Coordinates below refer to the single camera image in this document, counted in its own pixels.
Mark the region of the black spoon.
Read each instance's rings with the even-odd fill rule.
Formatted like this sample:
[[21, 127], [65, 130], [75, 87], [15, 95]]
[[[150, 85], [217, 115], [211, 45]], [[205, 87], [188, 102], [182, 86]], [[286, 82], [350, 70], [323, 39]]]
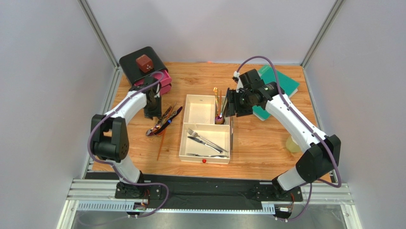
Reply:
[[223, 102], [222, 109], [221, 109], [221, 116], [222, 117], [225, 117], [227, 107], [228, 107], [228, 96], [226, 95], [224, 97], [224, 102]]

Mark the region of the iridescent long spoon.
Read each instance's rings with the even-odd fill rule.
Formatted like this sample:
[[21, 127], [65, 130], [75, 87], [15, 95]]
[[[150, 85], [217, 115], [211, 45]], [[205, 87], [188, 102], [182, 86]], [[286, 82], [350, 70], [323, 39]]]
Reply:
[[214, 120], [214, 123], [216, 125], [223, 125], [225, 123], [225, 119], [223, 116], [223, 108], [224, 108], [224, 105], [222, 105], [221, 107], [218, 107], [218, 112], [217, 112], [217, 115]]

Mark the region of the iridescent rainbow spoon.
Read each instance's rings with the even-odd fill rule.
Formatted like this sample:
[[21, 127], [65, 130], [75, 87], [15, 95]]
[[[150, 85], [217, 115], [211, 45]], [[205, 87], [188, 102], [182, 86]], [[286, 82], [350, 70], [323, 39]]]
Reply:
[[157, 124], [146, 132], [146, 136], [159, 136], [172, 123], [172, 120], [179, 114], [181, 107], [170, 113], [170, 109], [164, 113]]

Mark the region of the gold ornate spoon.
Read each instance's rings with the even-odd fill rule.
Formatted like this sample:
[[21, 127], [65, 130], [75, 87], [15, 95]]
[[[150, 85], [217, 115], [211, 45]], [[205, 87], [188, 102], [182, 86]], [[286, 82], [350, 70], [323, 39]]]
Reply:
[[215, 110], [215, 115], [218, 116], [220, 114], [219, 108], [219, 94], [218, 94], [218, 88], [214, 87], [213, 88], [213, 92], [214, 92], [214, 97], [215, 97], [215, 106], [216, 106], [216, 110]]

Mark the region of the silver table knife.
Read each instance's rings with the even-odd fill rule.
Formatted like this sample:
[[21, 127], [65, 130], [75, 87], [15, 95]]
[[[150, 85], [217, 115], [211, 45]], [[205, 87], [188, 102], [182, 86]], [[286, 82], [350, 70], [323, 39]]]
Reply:
[[222, 150], [220, 150], [220, 149], [218, 149], [218, 148], [216, 148], [216, 147], [214, 147], [214, 146], [211, 146], [210, 144], [205, 143], [204, 141], [199, 140], [199, 139], [196, 138], [196, 137], [188, 136], [188, 138], [191, 139], [191, 140], [193, 140], [193, 141], [195, 141], [195, 142], [197, 142], [197, 143], [200, 143], [200, 144], [202, 144], [202, 145], [204, 145], [204, 146], [207, 146], [207, 147], [213, 149], [214, 151], [216, 151], [216, 152], [218, 152], [218, 153], [220, 153], [220, 154], [223, 153]]

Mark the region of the orange spoon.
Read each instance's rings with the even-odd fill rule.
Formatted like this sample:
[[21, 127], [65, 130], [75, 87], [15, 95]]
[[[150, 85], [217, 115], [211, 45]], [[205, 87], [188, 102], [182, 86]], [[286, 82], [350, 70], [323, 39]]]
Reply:
[[219, 94], [219, 106], [218, 106], [218, 116], [222, 115], [222, 91]]

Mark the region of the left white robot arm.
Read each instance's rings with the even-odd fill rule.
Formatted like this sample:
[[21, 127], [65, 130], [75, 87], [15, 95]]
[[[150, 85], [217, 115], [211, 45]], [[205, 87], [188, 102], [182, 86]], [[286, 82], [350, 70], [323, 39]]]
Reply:
[[147, 76], [140, 86], [132, 86], [125, 98], [105, 114], [96, 114], [91, 120], [88, 138], [88, 153], [98, 163], [110, 165], [119, 176], [120, 182], [136, 189], [144, 186], [142, 172], [128, 155], [130, 144], [128, 123], [140, 111], [145, 118], [162, 116], [160, 96], [163, 72]]

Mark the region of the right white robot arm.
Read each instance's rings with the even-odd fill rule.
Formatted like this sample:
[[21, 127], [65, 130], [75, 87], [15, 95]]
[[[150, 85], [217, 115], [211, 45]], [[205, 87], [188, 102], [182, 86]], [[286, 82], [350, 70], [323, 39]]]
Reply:
[[243, 74], [234, 72], [237, 89], [227, 91], [226, 117], [253, 114], [259, 106], [276, 118], [289, 132], [303, 152], [296, 165], [272, 180], [281, 192], [287, 192], [304, 183], [313, 183], [337, 169], [341, 141], [336, 135], [328, 136], [312, 125], [290, 101], [276, 82], [264, 83], [257, 70]]

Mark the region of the blue-grey chopstick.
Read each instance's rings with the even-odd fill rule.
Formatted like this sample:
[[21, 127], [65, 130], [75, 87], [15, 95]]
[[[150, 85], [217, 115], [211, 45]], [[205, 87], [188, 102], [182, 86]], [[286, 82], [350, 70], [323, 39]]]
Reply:
[[230, 152], [233, 150], [233, 118], [229, 118], [229, 125], [230, 125]]

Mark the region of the white divided utensil tray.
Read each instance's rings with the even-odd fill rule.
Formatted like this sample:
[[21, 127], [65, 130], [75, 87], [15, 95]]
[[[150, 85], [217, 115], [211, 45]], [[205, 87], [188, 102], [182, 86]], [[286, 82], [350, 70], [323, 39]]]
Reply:
[[[202, 160], [206, 159], [206, 164], [229, 164], [231, 159], [229, 118], [225, 118], [223, 125], [216, 125], [214, 123], [215, 110], [215, 97], [213, 95], [188, 94], [186, 96], [179, 150], [179, 159], [181, 161], [203, 163]], [[187, 132], [188, 128], [228, 150], [228, 152], [223, 151], [223, 153], [220, 154], [207, 146], [189, 139], [188, 136], [191, 135]], [[187, 153], [199, 155], [227, 155], [228, 158], [187, 156]]]

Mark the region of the silver fork diagonal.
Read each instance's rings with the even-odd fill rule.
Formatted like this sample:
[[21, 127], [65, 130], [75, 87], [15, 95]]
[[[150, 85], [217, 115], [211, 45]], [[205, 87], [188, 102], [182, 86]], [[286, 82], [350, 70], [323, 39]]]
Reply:
[[215, 143], [209, 141], [208, 139], [206, 139], [206, 138], [204, 138], [203, 136], [199, 135], [197, 132], [195, 132], [194, 130], [192, 130], [192, 129], [190, 129], [190, 128], [187, 129], [187, 132], [188, 132], [188, 134], [190, 134], [192, 137], [199, 138], [199, 139], [201, 139], [202, 141], [205, 141], [205, 142], [207, 142], [207, 143], [209, 143], [209, 144], [211, 144], [211, 145], [217, 147], [218, 149], [220, 149], [220, 150], [222, 150], [222, 151], [228, 152], [228, 150], [226, 150], [226, 149], [220, 147], [219, 145], [217, 145], [217, 144], [215, 144]]

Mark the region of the black pink drawer box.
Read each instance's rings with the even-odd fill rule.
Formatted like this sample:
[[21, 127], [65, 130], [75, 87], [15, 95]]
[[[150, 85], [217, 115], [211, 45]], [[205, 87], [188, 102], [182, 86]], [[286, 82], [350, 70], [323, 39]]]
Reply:
[[151, 46], [146, 46], [121, 57], [119, 64], [131, 85], [139, 86], [144, 83], [146, 76], [153, 72], [162, 72], [164, 78], [161, 81], [160, 94], [166, 94], [172, 88], [169, 70]]

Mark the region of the silver fork front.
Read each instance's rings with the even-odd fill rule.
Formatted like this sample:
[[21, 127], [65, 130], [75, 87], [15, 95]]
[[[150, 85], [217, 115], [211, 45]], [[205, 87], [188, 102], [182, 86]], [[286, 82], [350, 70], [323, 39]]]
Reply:
[[210, 158], [228, 158], [227, 155], [199, 155], [199, 154], [190, 154], [187, 153], [187, 156], [196, 156], [196, 157], [210, 157]]

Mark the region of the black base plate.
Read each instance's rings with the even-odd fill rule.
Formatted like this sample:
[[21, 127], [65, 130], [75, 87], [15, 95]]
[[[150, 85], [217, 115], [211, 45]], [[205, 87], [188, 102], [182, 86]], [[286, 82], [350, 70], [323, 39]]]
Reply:
[[181, 177], [145, 174], [148, 186], [136, 189], [120, 184], [113, 172], [91, 172], [85, 179], [112, 180], [114, 197], [146, 200], [149, 207], [163, 204], [164, 209], [195, 210], [260, 210], [261, 202], [302, 202], [301, 189], [277, 194], [270, 181]]

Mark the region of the aluminium frame rail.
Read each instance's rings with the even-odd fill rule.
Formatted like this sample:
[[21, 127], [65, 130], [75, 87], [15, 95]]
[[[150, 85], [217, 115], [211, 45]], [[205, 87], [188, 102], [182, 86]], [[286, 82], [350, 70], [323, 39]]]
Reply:
[[361, 228], [347, 184], [296, 187], [278, 197], [268, 180], [146, 175], [125, 188], [113, 173], [74, 179], [57, 227]]

